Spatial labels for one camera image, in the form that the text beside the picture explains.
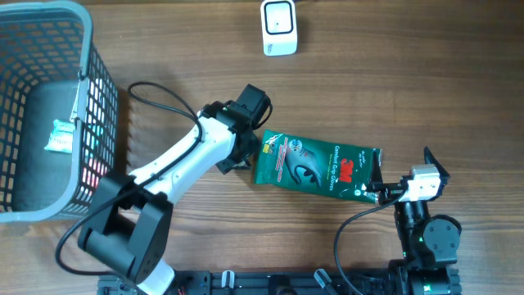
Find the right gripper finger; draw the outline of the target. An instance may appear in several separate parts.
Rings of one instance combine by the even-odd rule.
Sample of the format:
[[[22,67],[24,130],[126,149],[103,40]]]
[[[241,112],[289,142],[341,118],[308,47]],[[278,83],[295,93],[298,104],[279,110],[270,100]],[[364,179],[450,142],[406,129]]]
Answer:
[[[425,147],[423,149],[423,155],[426,164],[433,164],[437,168],[441,180],[449,180],[450,175],[448,171],[443,167],[443,165],[440,162],[438,162],[437,159],[435,159],[429,147]]]
[[[383,184],[382,171],[381,171],[381,152],[374,151],[372,159],[372,171],[370,176],[370,185]]]

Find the green 3M gloves packet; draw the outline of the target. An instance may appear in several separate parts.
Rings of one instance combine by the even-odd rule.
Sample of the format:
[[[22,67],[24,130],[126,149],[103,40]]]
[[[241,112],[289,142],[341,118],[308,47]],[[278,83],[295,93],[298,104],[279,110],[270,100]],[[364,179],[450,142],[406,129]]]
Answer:
[[[346,201],[378,202],[369,193],[372,169],[382,151],[266,130],[255,165],[255,184]]]

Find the light green tissue packet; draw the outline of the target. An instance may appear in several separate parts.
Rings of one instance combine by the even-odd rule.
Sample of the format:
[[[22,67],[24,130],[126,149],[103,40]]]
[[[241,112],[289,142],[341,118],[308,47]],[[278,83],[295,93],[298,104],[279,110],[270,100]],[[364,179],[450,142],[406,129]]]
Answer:
[[[73,152],[75,125],[69,121],[54,120],[47,145],[44,147],[49,152]]]

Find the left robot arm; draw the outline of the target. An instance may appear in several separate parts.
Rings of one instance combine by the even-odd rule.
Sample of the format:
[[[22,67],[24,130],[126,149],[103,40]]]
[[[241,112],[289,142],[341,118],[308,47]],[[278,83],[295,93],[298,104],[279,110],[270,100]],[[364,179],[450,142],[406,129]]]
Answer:
[[[272,111],[267,94],[248,84],[235,101],[213,102],[192,130],[129,175],[108,172],[93,194],[78,246],[145,294],[164,294],[175,271],[163,260],[174,205],[212,166],[248,170],[255,135]]]

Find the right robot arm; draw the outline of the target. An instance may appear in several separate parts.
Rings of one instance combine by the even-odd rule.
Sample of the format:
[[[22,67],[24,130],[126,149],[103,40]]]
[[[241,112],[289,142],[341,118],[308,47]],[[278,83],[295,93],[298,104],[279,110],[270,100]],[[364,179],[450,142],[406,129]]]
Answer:
[[[412,166],[397,183],[382,179],[378,155],[373,154],[367,191],[378,194],[380,205],[395,208],[395,227],[403,258],[389,262],[382,283],[371,283],[375,293],[459,295],[462,286],[457,251],[461,224],[447,215],[431,215],[428,204],[441,196],[449,182],[447,170],[429,148],[423,150],[424,163]]]

